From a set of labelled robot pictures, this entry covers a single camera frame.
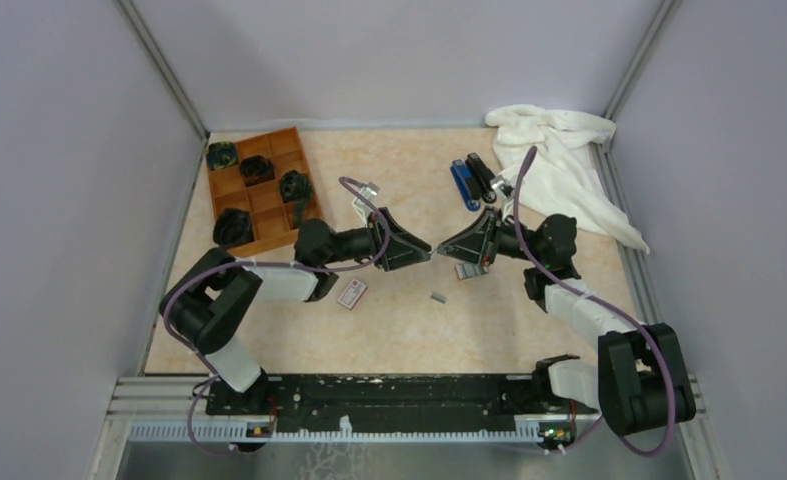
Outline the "blue stapler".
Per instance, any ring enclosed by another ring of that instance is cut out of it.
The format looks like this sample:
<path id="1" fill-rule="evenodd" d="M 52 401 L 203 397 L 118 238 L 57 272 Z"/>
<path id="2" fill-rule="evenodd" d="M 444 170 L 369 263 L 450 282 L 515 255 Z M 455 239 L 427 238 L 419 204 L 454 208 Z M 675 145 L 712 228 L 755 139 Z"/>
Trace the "blue stapler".
<path id="1" fill-rule="evenodd" d="M 467 165 L 460 159 L 454 160 L 450 166 L 451 175 L 462 196 L 465 207 L 471 212 L 481 208 L 481 187 Z"/>

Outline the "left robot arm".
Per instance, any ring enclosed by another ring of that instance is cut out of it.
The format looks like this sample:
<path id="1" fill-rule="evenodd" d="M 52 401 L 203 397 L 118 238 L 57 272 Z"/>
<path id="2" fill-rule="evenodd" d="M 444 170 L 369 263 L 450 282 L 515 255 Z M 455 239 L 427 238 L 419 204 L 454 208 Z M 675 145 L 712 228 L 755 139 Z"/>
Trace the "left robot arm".
<path id="1" fill-rule="evenodd" d="M 255 302 L 318 301 L 338 280 L 331 263 L 345 271 L 372 265 L 390 272 L 428 261 L 431 250 L 385 208 L 370 213 L 365 226 L 341 232 L 312 218 L 299 227 L 292 262 L 257 263 L 212 248 L 164 296 L 158 311 L 167 332 L 214 374 L 210 395 L 227 394 L 228 406 L 216 414 L 264 413 L 274 405 L 267 373 L 237 337 Z"/>

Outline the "black stapler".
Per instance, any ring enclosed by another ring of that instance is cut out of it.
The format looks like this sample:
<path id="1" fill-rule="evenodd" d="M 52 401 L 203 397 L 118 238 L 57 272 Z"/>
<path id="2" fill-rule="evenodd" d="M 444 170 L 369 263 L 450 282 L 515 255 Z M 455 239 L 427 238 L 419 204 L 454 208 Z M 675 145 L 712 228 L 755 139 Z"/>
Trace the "black stapler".
<path id="1" fill-rule="evenodd" d="M 487 204 L 494 204 L 497 196 L 491 187 L 491 181 L 494 179 L 495 174 L 476 153 L 467 155 L 465 165 L 477 185 L 476 193 L 480 199 Z"/>

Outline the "dark rolled tie front left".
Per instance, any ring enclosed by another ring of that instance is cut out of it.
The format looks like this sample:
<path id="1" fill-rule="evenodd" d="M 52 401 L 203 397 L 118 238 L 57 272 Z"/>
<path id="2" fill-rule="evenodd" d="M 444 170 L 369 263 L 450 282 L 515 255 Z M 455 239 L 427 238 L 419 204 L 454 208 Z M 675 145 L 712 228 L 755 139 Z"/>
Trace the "dark rolled tie front left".
<path id="1" fill-rule="evenodd" d="M 206 164 L 210 171 L 218 171 L 239 164 L 238 148 L 234 142 L 221 141 L 209 144 Z"/>

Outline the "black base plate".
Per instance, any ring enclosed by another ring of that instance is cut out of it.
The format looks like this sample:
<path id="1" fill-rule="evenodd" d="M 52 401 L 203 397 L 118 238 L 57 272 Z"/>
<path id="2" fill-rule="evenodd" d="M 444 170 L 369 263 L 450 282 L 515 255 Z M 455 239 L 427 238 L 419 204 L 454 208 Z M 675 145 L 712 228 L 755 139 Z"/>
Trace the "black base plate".
<path id="1" fill-rule="evenodd" d="M 342 418 L 357 433 L 509 432 L 518 416 L 592 411 L 529 374 L 274 374 L 245 393 L 217 381 L 206 400 L 211 416 L 274 417 L 278 433 L 332 432 Z"/>

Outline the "dark rolled tie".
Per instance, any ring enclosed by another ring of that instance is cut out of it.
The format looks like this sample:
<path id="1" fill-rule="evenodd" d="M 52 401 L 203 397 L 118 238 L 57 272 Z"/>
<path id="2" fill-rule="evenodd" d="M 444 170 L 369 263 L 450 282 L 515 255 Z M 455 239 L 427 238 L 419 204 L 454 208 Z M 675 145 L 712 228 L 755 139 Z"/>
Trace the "dark rolled tie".
<path id="1" fill-rule="evenodd" d="M 240 161 L 239 172 L 246 187 L 275 179 L 274 165 L 262 155 L 253 155 Z"/>
<path id="2" fill-rule="evenodd" d="M 215 222 L 212 240 L 224 249 L 252 243 L 255 234 L 251 214 L 238 208 L 225 209 Z"/>
<path id="3" fill-rule="evenodd" d="M 210 171 L 218 171 L 239 164 L 238 148 L 234 142 L 221 141 L 209 144 L 206 164 Z"/>
<path id="4" fill-rule="evenodd" d="M 284 203 L 308 202 L 313 197 L 310 176 L 297 170 L 288 171 L 279 180 L 279 193 Z"/>

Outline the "aluminium frame rail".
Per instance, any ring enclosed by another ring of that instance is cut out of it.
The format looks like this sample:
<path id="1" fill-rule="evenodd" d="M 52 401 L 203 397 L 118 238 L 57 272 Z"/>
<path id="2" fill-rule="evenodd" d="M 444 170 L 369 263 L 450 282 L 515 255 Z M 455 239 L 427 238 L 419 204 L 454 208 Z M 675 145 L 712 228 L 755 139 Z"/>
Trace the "aluminium frame rail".
<path id="1" fill-rule="evenodd" d="M 528 375 L 122 377 L 94 479 L 725 479 L 706 414 L 621 443 Z"/>

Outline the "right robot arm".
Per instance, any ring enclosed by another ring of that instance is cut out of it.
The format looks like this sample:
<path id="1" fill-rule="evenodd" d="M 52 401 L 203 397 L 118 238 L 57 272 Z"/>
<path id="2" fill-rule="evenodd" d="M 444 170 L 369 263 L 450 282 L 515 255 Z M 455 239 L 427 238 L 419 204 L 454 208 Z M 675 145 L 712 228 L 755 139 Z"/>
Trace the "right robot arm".
<path id="1" fill-rule="evenodd" d="M 550 215 L 531 230 L 487 208 L 437 252 L 483 268 L 499 256 L 536 259 L 523 272 L 527 297 L 597 355 L 595 364 L 572 355 L 540 362 L 532 398 L 541 410 L 557 412 L 575 400 L 600 411 L 621 437 L 694 419 L 695 397 L 676 332 L 664 323 L 630 322 L 605 306 L 575 268 L 576 238 L 573 217 Z"/>

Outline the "dark rolled tie back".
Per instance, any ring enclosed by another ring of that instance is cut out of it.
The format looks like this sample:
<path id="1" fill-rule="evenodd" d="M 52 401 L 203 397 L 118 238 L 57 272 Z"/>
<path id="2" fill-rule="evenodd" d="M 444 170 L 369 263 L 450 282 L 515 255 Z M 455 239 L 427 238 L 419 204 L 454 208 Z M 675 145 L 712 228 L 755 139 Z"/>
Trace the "dark rolled tie back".
<path id="1" fill-rule="evenodd" d="M 313 197 L 310 176 L 297 170 L 288 171 L 279 180 L 279 193 L 284 203 L 308 202 Z"/>

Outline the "white towel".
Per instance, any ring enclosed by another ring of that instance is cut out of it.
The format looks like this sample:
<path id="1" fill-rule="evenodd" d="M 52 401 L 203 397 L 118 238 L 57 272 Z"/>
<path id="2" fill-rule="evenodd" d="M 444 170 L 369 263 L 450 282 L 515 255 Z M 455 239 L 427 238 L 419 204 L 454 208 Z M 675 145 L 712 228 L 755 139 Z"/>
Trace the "white towel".
<path id="1" fill-rule="evenodd" d="M 485 124 L 496 130 L 494 155 L 502 166 L 500 174 L 511 182 L 529 150 L 536 149 L 523 180 L 521 205 L 544 216 L 574 217 L 582 230 L 650 252 L 626 213 L 606 197 L 593 165 L 590 146 L 613 138 L 614 121 L 581 111 L 515 104 L 488 112 Z"/>

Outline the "open staple box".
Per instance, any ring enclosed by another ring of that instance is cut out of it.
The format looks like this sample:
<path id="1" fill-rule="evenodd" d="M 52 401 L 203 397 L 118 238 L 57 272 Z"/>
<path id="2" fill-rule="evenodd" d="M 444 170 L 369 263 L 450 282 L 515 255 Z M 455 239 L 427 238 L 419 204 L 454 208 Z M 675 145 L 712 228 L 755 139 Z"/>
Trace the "open staple box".
<path id="1" fill-rule="evenodd" d="M 478 264 L 463 262 L 455 266 L 455 273 L 457 278 L 463 281 L 487 275 L 489 270 L 487 267 Z"/>

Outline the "red white staple box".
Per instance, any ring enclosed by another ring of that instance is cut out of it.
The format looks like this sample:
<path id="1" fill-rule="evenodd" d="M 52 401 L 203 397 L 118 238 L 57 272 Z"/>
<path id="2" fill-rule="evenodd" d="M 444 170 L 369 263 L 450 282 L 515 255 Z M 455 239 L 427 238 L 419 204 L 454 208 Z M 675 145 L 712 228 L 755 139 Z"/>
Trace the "red white staple box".
<path id="1" fill-rule="evenodd" d="M 352 279 L 338 296 L 337 303 L 347 310 L 353 310 L 367 290 L 366 283 L 359 279 Z"/>

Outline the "dark rolled tie front right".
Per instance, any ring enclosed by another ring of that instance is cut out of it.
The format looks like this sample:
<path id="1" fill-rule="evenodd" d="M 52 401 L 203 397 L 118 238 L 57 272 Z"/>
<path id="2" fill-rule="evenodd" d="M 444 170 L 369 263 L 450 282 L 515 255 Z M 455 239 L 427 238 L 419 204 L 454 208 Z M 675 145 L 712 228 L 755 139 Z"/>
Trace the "dark rolled tie front right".
<path id="1" fill-rule="evenodd" d="M 215 222 L 212 240 L 224 249 L 252 243 L 255 234 L 251 214 L 238 208 L 225 209 Z"/>

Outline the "orange wooden divided tray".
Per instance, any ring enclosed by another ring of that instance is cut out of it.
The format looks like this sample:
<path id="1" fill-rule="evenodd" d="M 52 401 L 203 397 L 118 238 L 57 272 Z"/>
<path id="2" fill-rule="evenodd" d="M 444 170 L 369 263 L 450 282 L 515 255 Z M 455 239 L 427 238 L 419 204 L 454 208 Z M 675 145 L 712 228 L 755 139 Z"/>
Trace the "orange wooden divided tray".
<path id="1" fill-rule="evenodd" d="M 297 240 L 300 226 L 310 219 L 324 217 L 297 128 L 288 127 L 230 142 L 238 148 L 239 163 L 253 155 L 270 159 L 275 179 L 246 187 L 240 176 L 239 164 L 218 171 L 210 171 L 207 166 L 214 221 L 227 208 L 248 211 L 252 217 L 255 240 L 227 249 L 229 252 L 238 257 L 249 257 L 291 245 Z M 310 176 L 313 197 L 308 202 L 282 201 L 279 180 L 290 170 Z"/>

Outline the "dark rolled tie middle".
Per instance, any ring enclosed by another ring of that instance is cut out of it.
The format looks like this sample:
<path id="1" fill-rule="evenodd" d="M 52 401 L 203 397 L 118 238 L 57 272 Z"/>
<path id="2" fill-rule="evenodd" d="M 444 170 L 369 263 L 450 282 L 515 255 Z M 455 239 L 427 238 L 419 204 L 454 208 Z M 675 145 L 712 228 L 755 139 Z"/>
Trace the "dark rolled tie middle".
<path id="1" fill-rule="evenodd" d="M 246 187 L 275 179 L 274 165 L 262 155 L 253 155 L 240 161 L 239 172 Z"/>

